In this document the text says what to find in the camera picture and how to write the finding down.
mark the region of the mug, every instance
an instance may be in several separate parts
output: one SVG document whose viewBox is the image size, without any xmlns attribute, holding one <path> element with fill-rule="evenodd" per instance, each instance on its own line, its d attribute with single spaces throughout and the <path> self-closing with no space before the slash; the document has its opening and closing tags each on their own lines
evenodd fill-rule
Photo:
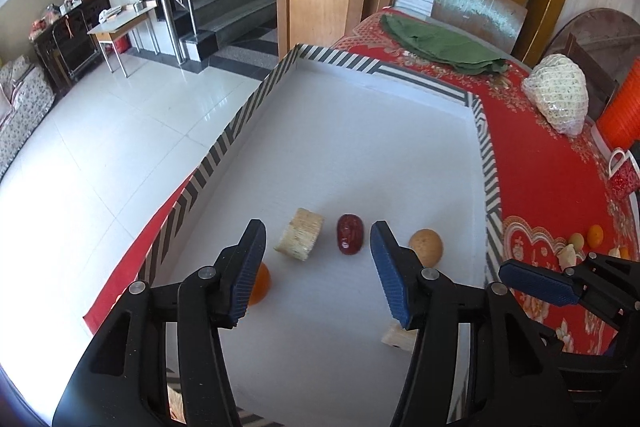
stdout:
<svg viewBox="0 0 640 427">
<path fill-rule="evenodd" d="M 622 155 L 622 159 L 612 167 L 616 156 Z M 609 184 L 613 194 L 619 200 L 627 197 L 640 188 L 640 169 L 638 163 L 630 151 L 614 149 L 609 159 Z"/>
</svg>

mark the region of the floral sofa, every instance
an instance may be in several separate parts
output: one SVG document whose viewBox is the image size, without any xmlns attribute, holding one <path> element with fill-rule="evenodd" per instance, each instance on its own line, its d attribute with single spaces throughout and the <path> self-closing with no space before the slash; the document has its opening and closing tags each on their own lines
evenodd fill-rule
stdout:
<svg viewBox="0 0 640 427">
<path fill-rule="evenodd" d="M 54 94 L 42 67 L 22 56 L 0 68 L 0 179 L 51 109 Z"/>
</svg>

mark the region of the dark red oval object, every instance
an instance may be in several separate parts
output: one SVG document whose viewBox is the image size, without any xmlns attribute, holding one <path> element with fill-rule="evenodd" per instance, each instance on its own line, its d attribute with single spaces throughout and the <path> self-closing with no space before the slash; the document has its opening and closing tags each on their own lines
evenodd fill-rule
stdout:
<svg viewBox="0 0 640 427">
<path fill-rule="evenodd" d="M 353 255 L 362 248 L 364 225 L 355 214 L 344 214 L 338 219 L 338 248 L 342 253 Z"/>
</svg>

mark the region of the orange fruit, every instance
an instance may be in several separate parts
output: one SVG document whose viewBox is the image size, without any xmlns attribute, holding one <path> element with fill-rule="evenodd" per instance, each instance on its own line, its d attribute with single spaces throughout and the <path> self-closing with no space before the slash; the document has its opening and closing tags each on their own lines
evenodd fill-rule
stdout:
<svg viewBox="0 0 640 427">
<path fill-rule="evenodd" d="M 600 225 L 591 225 L 587 232 L 587 244 L 590 248 L 599 247 L 604 240 L 604 230 Z"/>
<path fill-rule="evenodd" d="M 265 298 L 271 288 L 271 274 L 265 263 L 260 263 L 258 274 L 255 276 L 254 289 L 249 297 L 249 306 L 257 304 Z"/>
</svg>

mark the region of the folded green fabric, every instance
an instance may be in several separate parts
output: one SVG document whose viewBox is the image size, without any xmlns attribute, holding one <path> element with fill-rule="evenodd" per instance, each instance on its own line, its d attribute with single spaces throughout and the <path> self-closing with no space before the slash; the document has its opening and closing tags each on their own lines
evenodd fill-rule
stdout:
<svg viewBox="0 0 640 427">
<path fill-rule="evenodd" d="M 395 14 L 384 14 L 380 25 L 406 50 L 431 62 L 449 64 L 459 73 L 502 73 L 507 69 L 497 52 L 442 26 Z"/>
</svg>

